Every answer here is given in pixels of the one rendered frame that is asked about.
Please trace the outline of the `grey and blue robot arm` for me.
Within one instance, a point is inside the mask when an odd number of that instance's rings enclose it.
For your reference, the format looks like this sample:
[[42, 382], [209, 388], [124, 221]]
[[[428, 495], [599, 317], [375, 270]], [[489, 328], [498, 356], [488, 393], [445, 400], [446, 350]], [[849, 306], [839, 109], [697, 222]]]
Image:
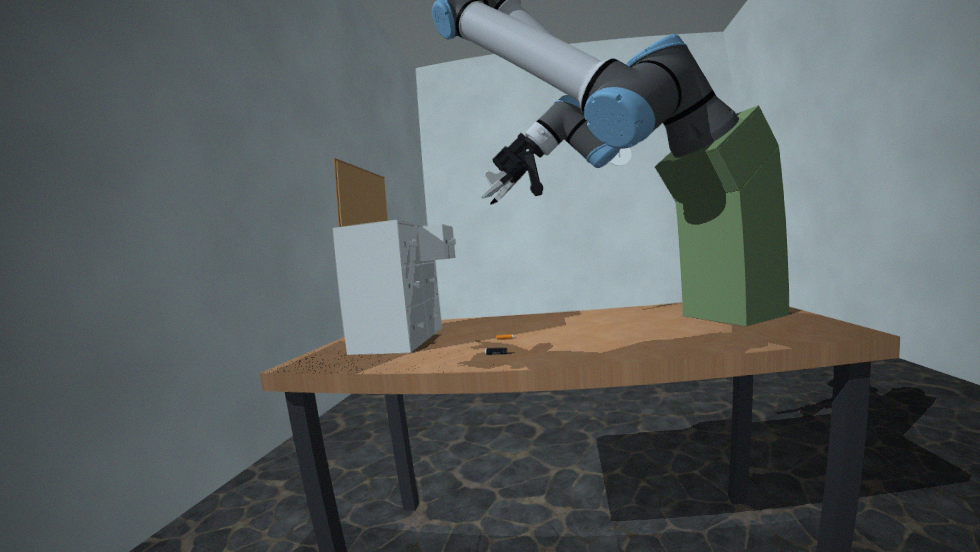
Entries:
[[663, 123], [669, 148], [680, 157], [738, 122], [677, 34], [624, 64], [600, 61], [556, 38], [521, 0], [437, 0], [432, 17], [445, 39], [471, 41], [567, 94], [525, 132], [544, 155], [565, 140], [601, 168]]

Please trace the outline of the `white chest of drawers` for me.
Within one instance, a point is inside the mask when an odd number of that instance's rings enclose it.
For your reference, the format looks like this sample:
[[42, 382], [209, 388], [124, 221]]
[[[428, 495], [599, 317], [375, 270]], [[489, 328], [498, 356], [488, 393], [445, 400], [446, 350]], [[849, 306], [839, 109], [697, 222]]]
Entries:
[[[399, 224], [429, 226], [391, 220], [333, 228], [336, 268], [347, 355], [411, 353]], [[406, 224], [404, 224], [406, 223]]]

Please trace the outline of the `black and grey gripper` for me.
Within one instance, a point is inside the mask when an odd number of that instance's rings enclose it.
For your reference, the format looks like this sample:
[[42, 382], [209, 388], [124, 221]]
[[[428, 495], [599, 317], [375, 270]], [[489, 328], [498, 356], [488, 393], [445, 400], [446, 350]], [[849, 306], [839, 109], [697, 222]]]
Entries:
[[[498, 167], [500, 172], [495, 174], [487, 171], [484, 174], [491, 188], [482, 198], [490, 197], [497, 193], [497, 196], [491, 201], [491, 204], [497, 203], [515, 185], [518, 181], [515, 178], [521, 178], [528, 171], [526, 155], [535, 154], [540, 158], [544, 155], [541, 148], [532, 139], [524, 136], [522, 133], [518, 135], [518, 138], [508, 148], [509, 150], [507, 147], [504, 147], [493, 158], [493, 163]], [[526, 151], [527, 149], [530, 150]], [[514, 178], [512, 179], [512, 177]]]

